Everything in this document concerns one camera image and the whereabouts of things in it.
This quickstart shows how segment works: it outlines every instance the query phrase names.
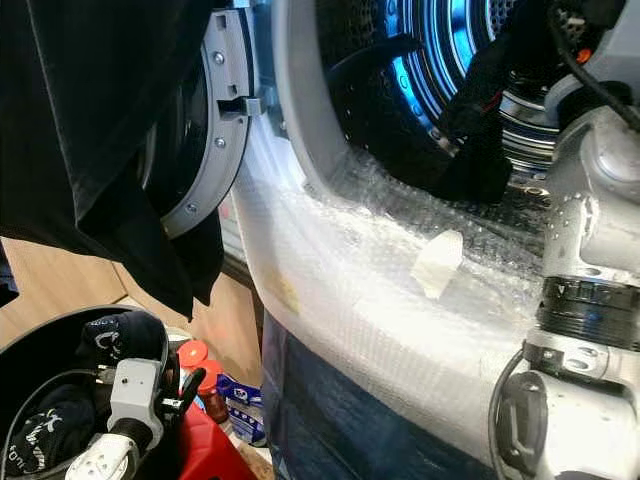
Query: black cable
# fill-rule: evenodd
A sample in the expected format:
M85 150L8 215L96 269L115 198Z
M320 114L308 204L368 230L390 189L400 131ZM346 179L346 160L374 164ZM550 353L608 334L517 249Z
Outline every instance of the black cable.
M551 36L553 37L553 41L556 45L560 58L562 58L567 67L569 67L569 70L571 70L571 73L573 73L580 83L600 97L606 105L611 107L614 112L620 115L620 117L627 122L630 128L636 132L640 132L640 115L622 103L615 95L611 94L611 92L603 87L598 80L596 80L576 61L571 53L571 49L567 44L567 40L558 20L558 9L563 8L565 5L568 6L566 0L556 0L553 2L549 10L547 10L549 30L551 31Z
M18 413L16 413L16 415L13 417L13 420L11 421L11 425L9 426L9 430L7 431L7 438L4 441L4 448L2 449L2 461L0 462L0 480L6 479L6 475L7 475L6 467L7 467L7 456L8 456L7 452L9 450L9 444L11 443L11 435L13 434L13 429L16 427L18 420L20 420L20 417L24 413L27 406L29 406L29 404L33 402L34 398L40 395L45 389L49 388L53 383L57 382L61 378L70 377L74 375L88 375L91 377L96 377L97 373L94 372L93 370L83 370L83 369L67 370L66 372L59 373L55 377L51 377L49 380L47 380L42 385L40 385L31 395L29 395L29 398L27 398L25 402L20 406Z
M496 427L498 424L498 406L500 404L500 396L502 395L504 384L507 383L507 379L511 376L521 361L522 349L516 352L504 367L504 370L502 370L495 387L493 387L491 402L489 403L489 453L491 454L491 463L493 464L493 469L496 472L498 480L507 480L507 476L502 468L502 460L498 453L498 435L496 433Z

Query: red bottle cap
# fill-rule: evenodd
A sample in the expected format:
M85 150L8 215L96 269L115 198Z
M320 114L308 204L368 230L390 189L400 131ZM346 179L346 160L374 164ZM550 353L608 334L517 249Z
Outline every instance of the red bottle cap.
M205 360L198 368L204 368L207 372L204 380L198 387L198 395L208 395L216 388L216 383L218 383L218 374L224 373L222 370L222 366L216 362L215 360Z
M207 359L207 355L209 355L209 349L207 348L207 344L202 340L189 340L178 349L180 366L182 368L191 369L196 367L199 363Z

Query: washing machine door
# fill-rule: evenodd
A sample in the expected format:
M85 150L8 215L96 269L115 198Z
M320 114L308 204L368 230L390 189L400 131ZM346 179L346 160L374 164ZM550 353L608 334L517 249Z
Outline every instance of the washing machine door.
M260 112L247 15L211 14L200 57L138 153L138 177L170 238L206 219L236 177Z

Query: black cloth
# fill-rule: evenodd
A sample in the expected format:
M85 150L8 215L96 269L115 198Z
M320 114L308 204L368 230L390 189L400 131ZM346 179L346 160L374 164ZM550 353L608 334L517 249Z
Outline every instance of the black cloth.
M219 274L217 213L213 241L170 242L130 159L197 58L211 6L0 3L0 234L122 262L188 317L192 282L208 304Z
M165 343L162 322L145 311L135 310L87 323L76 355L87 368L115 367L124 358L160 360Z
M7 473L20 476L40 472L78 455L89 444L94 424L95 410L85 388L56 388L11 439Z

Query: bubble wrap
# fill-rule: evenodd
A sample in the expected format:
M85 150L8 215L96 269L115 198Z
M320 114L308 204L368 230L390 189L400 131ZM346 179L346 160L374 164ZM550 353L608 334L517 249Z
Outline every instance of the bubble wrap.
M319 195L289 142L264 117L253 123L233 198L260 297L363 389L489 463L491 391L534 325L543 212L517 209L509 224L505 211L446 204L352 157L334 179L340 196ZM463 258L434 300L411 271L443 231L462 235Z

